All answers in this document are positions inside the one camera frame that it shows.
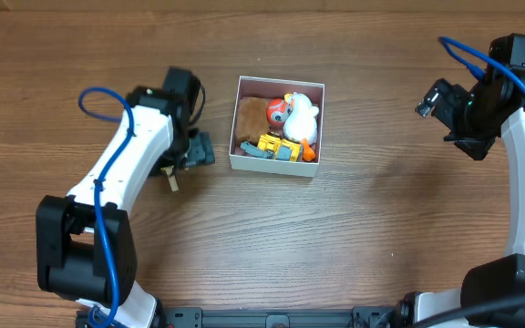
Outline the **yellow toy pellet drum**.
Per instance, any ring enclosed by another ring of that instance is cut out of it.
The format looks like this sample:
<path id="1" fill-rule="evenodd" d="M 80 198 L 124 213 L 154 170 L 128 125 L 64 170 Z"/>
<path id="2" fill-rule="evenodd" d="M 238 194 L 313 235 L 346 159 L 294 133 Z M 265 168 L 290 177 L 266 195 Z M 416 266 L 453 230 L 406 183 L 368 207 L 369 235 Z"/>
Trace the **yellow toy pellet drum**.
<path id="1" fill-rule="evenodd" d="M 175 176 L 174 167 L 168 166 L 160 169 L 161 173 L 167 177 L 172 192 L 178 191 L 179 186 Z"/>

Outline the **brown plush toy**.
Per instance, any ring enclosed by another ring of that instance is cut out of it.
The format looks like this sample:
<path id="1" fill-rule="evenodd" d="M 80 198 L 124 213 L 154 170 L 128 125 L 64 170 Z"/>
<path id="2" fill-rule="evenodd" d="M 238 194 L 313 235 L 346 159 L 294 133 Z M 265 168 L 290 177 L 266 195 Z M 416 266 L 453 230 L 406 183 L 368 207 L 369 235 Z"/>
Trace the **brown plush toy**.
<path id="1" fill-rule="evenodd" d="M 269 99 L 243 97 L 239 102 L 234 137 L 238 143 L 249 141 L 256 144 L 261 135 L 271 131 L 266 117 Z"/>

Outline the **yellow toy truck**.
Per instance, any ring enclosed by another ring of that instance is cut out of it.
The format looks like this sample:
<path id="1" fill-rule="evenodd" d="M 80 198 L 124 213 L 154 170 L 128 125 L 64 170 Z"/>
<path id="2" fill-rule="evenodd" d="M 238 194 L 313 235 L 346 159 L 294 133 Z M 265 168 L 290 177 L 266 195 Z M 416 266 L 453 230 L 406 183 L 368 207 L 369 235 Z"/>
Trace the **yellow toy truck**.
<path id="1" fill-rule="evenodd" d="M 280 161 L 298 161 L 303 155 L 301 143 L 278 134 L 262 134 L 256 145 L 250 141 L 241 143 L 240 148 L 248 155 L 258 159 L 275 159 Z"/>

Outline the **red toy ball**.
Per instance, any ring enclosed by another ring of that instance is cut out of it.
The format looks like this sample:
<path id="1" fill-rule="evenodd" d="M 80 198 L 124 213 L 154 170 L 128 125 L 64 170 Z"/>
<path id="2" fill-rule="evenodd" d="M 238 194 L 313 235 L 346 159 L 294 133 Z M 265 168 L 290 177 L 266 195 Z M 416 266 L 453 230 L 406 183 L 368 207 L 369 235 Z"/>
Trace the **red toy ball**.
<path id="1" fill-rule="evenodd" d="M 272 128 L 281 128 L 291 114 L 291 107 L 284 99 L 273 99 L 266 108 L 266 117 Z"/>

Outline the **white plush duck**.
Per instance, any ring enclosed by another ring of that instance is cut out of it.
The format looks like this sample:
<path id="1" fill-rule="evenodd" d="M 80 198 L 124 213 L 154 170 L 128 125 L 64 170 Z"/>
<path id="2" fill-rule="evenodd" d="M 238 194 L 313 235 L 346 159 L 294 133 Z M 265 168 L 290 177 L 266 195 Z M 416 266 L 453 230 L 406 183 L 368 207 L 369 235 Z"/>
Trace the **white plush duck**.
<path id="1" fill-rule="evenodd" d="M 283 134 L 303 145 L 302 159 L 311 162 L 316 158 L 312 146 L 317 141 L 318 125 L 316 117 L 319 107 L 314 106 L 308 96 L 293 92 L 284 95 L 284 100 L 291 109 L 283 125 Z"/>

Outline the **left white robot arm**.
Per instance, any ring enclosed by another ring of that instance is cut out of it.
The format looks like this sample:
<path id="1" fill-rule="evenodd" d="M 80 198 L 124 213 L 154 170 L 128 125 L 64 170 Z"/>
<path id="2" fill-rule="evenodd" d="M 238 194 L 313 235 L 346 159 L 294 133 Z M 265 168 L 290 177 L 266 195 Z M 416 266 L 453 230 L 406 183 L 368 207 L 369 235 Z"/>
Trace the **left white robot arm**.
<path id="1" fill-rule="evenodd" d="M 36 208 L 37 284 L 44 292 L 86 306 L 77 327 L 167 327 L 158 297 L 136 280 L 138 259 L 129 222 L 146 179 L 203 166 L 190 155 L 201 137 L 194 126 L 205 105 L 199 82 L 161 89 L 137 87 L 121 96 L 89 87 L 123 107 L 118 129 L 90 172 L 64 197 L 45 196 Z"/>

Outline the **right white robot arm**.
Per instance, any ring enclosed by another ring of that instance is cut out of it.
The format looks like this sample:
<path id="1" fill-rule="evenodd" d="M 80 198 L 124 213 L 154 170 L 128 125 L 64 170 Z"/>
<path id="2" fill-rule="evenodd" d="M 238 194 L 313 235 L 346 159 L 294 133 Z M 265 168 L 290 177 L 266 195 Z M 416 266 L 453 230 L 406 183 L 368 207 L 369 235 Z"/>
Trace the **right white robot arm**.
<path id="1" fill-rule="evenodd" d="M 525 71 L 487 75 L 471 90 L 440 79 L 416 112 L 446 125 L 445 139 L 475 160 L 503 140 L 510 231 L 502 258 L 469 270 L 457 289 L 420 293 L 398 320 L 407 327 L 525 327 Z"/>

